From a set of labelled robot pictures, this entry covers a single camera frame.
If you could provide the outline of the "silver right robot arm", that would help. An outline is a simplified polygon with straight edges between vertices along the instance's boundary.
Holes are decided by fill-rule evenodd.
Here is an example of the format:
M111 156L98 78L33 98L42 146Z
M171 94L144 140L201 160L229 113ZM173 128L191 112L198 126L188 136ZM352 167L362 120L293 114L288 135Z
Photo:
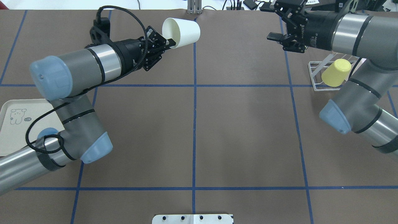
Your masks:
M379 152L397 156L397 118L377 105L397 83L397 18L356 13L357 0L344 0L335 11L305 10L305 0L275 0L270 8L286 23L287 33L268 40L285 51L307 47L364 58L320 118L342 134L354 132Z

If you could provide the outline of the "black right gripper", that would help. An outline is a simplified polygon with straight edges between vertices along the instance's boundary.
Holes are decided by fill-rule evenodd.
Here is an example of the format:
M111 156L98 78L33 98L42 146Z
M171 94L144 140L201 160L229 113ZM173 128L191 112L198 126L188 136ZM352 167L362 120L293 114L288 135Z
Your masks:
M260 6L261 12L276 13L286 24L286 34L270 32L267 39L284 51L304 53L308 47L332 50L332 38L339 21L334 11L305 10L306 0L275 0Z

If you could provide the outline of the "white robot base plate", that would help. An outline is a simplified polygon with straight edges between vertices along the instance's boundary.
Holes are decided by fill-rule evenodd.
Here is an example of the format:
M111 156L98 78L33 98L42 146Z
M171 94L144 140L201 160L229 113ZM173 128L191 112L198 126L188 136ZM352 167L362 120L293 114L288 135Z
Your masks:
M159 214L152 224L233 224L232 214Z

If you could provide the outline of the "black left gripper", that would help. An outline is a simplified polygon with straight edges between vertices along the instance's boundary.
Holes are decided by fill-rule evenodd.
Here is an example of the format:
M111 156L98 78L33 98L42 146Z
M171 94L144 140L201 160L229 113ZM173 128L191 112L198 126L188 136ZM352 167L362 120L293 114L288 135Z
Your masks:
M176 46L173 39L166 39L151 26L146 28L145 34L147 39L142 36L113 42L110 39L110 21L106 17L101 17L100 22L94 20L90 30L92 45L109 45L120 59L122 72L129 72L133 68L144 68L148 71L162 58L161 55L166 50Z

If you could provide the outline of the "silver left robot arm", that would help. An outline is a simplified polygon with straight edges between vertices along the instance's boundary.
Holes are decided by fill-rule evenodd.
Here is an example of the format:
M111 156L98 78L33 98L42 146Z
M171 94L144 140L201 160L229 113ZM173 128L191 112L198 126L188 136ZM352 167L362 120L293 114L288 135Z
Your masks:
M84 49L30 65L53 109L30 124L25 147L1 159L1 195L77 159L89 164L109 154L113 145L86 93L138 69L150 70L181 37L149 26L138 39L113 42L106 17L93 21L90 35L92 44Z

